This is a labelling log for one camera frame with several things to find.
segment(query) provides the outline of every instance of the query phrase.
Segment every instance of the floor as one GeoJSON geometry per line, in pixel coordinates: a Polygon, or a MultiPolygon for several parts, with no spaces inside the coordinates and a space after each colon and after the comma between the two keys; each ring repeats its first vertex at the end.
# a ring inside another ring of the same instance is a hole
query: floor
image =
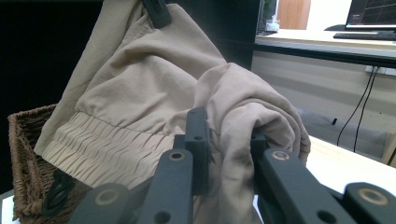
{"type": "MultiPolygon", "coordinates": [[[[328,118],[302,109],[297,110],[310,135],[336,145],[338,135],[346,124],[346,120],[338,119],[332,125],[334,118],[328,118]]],[[[339,147],[353,151],[357,127],[357,124],[352,123],[349,123],[345,127],[340,137],[339,147]]],[[[361,125],[356,144],[356,153],[375,161],[380,161],[384,151],[386,137],[387,133],[361,125]]]]}

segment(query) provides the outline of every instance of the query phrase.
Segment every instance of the beige fabric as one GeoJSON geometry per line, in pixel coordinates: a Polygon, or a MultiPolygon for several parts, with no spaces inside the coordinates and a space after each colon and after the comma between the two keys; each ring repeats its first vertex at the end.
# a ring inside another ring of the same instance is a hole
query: beige fabric
{"type": "Polygon", "coordinates": [[[194,223],[260,223],[252,207],[249,141],[260,127],[273,147],[306,162],[310,142],[294,107],[218,50],[184,10],[154,29],[137,0],[105,1],[91,39],[43,128],[35,152],[92,187],[132,188],[153,175],[204,106],[212,135],[210,194],[194,199],[194,223]]]}

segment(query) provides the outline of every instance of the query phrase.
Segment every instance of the black clip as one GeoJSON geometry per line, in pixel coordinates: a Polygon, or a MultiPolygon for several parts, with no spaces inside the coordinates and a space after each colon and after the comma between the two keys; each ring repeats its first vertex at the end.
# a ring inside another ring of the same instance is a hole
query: black clip
{"type": "Polygon", "coordinates": [[[143,0],[143,5],[148,11],[155,28],[161,29],[172,22],[171,15],[163,0],[143,0]]]}
{"type": "Polygon", "coordinates": [[[76,185],[74,179],[61,170],[56,170],[53,173],[53,178],[54,181],[47,192],[41,210],[42,214],[48,217],[55,217],[61,212],[66,205],[70,191],[76,185]]]}

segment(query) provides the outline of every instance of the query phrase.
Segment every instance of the black cabinet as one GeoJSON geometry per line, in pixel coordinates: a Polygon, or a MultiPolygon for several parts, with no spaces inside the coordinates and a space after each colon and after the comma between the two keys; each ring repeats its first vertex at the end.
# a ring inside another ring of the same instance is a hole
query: black cabinet
{"type": "Polygon", "coordinates": [[[260,0],[169,0],[180,4],[230,63],[250,69],[260,0]]]}

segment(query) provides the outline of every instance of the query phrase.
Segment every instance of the keyboard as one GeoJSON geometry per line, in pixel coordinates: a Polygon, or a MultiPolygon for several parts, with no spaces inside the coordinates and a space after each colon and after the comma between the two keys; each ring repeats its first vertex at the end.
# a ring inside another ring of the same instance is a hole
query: keyboard
{"type": "Polygon", "coordinates": [[[336,33],[333,38],[336,39],[362,39],[362,40],[388,40],[396,41],[396,33],[394,32],[378,32],[372,34],[359,33],[336,33]]]}

